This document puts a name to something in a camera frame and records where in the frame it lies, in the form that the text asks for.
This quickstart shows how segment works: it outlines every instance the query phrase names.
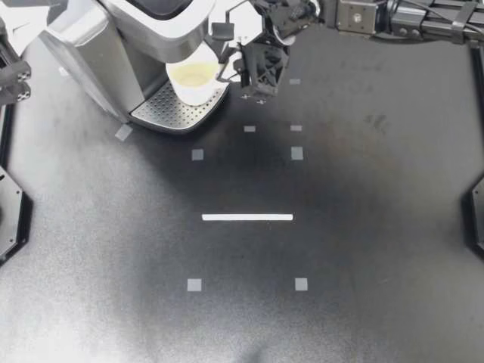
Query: black mat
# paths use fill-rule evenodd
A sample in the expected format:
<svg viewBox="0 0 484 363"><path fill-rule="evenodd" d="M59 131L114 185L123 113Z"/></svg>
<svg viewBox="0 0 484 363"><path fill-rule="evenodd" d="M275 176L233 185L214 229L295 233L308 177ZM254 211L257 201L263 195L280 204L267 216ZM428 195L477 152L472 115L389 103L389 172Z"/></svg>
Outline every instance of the black mat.
<svg viewBox="0 0 484 363"><path fill-rule="evenodd" d="M9 171L35 209L0 268L0 361L482 361L484 262L461 208L484 170L468 50L314 29L292 54L273 102L233 94L193 135L120 142L33 45Z"/></svg>

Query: white cup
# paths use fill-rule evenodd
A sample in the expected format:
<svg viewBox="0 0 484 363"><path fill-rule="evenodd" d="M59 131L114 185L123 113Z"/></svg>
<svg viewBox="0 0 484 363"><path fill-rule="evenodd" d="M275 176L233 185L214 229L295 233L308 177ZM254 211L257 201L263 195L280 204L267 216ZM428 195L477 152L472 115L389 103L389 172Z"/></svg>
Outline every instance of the white cup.
<svg viewBox="0 0 484 363"><path fill-rule="evenodd" d="M219 60L205 42L187 59L167 64L166 72L180 101L191 106L205 104L221 87L216 80L220 72Z"/></svg>

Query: drip tray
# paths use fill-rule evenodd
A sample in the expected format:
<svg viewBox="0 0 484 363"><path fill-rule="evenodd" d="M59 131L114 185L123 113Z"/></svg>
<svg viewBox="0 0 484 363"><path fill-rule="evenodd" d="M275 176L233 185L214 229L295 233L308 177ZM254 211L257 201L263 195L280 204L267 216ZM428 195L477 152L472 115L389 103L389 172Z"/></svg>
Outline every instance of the drip tray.
<svg viewBox="0 0 484 363"><path fill-rule="evenodd" d="M172 84L167 82L149 100L131 112L132 120L161 132L190 132L221 104L227 92L228 84L218 89L206 104L189 106L178 99Z"/></svg>

